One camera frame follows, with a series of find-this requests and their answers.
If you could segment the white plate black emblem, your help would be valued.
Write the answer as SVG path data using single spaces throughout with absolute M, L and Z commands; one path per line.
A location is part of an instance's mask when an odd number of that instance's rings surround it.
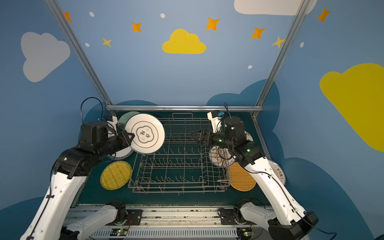
M 162 123 L 150 114 L 137 114 L 131 117 L 125 130 L 135 134 L 131 147 L 140 154 L 152 154 L 165 142 L 165 129 Z

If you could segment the cream plate floral rim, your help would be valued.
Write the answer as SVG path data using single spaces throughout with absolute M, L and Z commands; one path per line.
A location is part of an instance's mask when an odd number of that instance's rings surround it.
M 246 134 L 246 138 L 247 138 L 248 141 L 251 141 L 251 142 L 254 141 L 254 139 L 253 139 L 253 137 L 251 136 L 250 133 L 248 133 L 247 131 L 245 131 L 245 134 Z

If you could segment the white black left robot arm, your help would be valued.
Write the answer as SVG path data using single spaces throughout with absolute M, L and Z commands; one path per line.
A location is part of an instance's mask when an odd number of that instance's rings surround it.
M 22 240 L 85 240 L 107 224 L 127 220 L 125 204 L 111 201 L 79 223 L 64 226 L 67 213 L 83 183 L 101 160 L 131 146 L 134 133 L 117 133 L 105 121 L 81 125 L 75 147 L 65 150 L 51 170 L 50 185 Z

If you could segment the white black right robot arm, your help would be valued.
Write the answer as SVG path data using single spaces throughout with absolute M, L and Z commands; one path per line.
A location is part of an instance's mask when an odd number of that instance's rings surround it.
M 246 222 L 267 230 L 274 240 L 300 240 L 319 219 L 297 203 L 281 181 L 275 177 L 269 160 L 258 145 L 247 139 L 243 121 L 227 117 L 215 125 L 218 130 L 199 130 L 191 133 L 201 146 L 228 149 L 231 157 L 256 181 L 272 206 L 268 211 L 247 202 L 238 207 Z

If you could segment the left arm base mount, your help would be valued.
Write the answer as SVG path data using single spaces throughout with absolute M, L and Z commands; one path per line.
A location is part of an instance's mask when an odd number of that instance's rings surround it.
M 121 226 L 139 226 L 141 224 L 143 210 L 140 209 L 126 209 L 123 218 L 119 221 Z

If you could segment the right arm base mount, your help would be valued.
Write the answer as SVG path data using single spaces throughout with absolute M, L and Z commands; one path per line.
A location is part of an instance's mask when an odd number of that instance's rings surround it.
M 218 209 L 221 225 L 238 225 L 234 209 Z

